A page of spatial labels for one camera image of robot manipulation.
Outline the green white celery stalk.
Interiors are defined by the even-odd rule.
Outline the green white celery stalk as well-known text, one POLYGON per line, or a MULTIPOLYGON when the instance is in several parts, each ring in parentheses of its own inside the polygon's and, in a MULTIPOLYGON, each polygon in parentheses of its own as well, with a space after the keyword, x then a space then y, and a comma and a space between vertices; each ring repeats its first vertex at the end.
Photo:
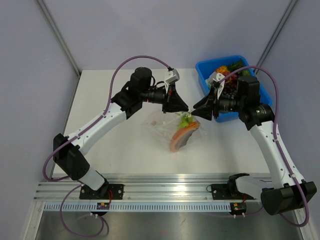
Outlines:
POLYGON ((179 121, 177 124, 178 129, 188 127, 195 119, 195 117, 190 112, 182 112, 178 116, 179 116, 179 121))

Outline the clear dotted zip top bag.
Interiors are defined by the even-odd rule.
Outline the clear dotted zip top bag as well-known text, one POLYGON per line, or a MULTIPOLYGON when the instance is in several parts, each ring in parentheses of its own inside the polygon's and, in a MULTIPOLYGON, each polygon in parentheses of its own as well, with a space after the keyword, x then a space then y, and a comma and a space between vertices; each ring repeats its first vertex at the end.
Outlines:
MULTIPOLYGON (((158 145, 162 145, 166 150, 170 151, 170 141, 173 135, 179 130, 177 125, 179 123, 179 114, 183 113, 172 112, 163 113, 162 111, 155 111, 151 113, 142 123, 145 131, 156 140, 158 145)), ((183 150, 185 147, 194 145, 201 140, 207 138, 207 132, 203 128, 200 121, 194 116, 194 122, 199 122, 200 127, 189 138, 187 144, 181 147, 178 151, 183 150)))

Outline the orange purple papaya slice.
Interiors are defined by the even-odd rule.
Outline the orange purple papaya slice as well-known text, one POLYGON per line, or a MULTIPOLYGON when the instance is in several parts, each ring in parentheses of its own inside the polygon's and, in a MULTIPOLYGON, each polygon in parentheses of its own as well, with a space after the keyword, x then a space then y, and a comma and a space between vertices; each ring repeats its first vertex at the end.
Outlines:
POLYGON ((177 152, 180 148, 184 147, 192 134, 200 127, 197 121, 191 122, 188 126, 180 128, 171 138, 169 149, 171 152, 177 152))

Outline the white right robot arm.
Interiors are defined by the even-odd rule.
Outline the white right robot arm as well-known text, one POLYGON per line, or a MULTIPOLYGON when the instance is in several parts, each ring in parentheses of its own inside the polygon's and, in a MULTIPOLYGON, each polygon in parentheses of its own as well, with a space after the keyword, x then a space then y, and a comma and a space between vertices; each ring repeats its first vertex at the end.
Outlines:
POLYGON ((226 189, 228 195, 239 198, 247 194, 259 200, 272 216, 303 208, 316 194, 317 187, 314 182, 307 182, 295 167, 277 132, 272 108, 261 103, 257 78, 239 77, 235 96, 219 95, 219 86, 219 82, 213 84, 209 93, 193 106, 192 115, 210 121, 220 113, 238 113, 257 142, 272 179, 271 183, 263 183, 247 173, 232 175, 226 189))

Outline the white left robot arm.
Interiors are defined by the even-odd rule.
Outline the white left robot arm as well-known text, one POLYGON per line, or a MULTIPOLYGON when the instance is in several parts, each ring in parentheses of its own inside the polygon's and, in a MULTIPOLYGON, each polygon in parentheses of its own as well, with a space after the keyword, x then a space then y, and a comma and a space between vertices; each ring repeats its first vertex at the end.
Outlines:
POLYGON ((139 111, 144 102, 160 104, 163 113, 188 111, 187 104, 176 90, 176 82, 180 79, 176 69, 168 69, 161 87, 151 84, 153 77, 149 68, 136 68, 129 81, 110 99, 100 114, 69 136, 60 133, 54 137, 54 162, 69 178, 82 184, 82 190, 90 199, 103 199, 111 195, 107 179, 91 167, 85 158, 97 141, 139 111))

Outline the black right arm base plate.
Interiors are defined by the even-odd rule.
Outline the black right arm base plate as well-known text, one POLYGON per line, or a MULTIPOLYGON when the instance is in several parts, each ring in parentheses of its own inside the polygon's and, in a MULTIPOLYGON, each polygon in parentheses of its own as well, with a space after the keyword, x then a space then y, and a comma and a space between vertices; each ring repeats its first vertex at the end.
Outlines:
POLYGON ((208 185, 206 191, 211 194, 213 200, 254 200, 250 195, 231 192, 226 183, 208 185))

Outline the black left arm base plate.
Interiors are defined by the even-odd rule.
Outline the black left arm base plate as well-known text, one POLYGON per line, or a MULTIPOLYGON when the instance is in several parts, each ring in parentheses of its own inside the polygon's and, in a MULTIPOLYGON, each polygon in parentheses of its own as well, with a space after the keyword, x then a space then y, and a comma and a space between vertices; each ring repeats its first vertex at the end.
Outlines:
POLYGON ((122 200, 124 195, 123 184, 108 184, 99 190, 92 190, 89 186, 82 186, 79 198, 81 200, 122 200))

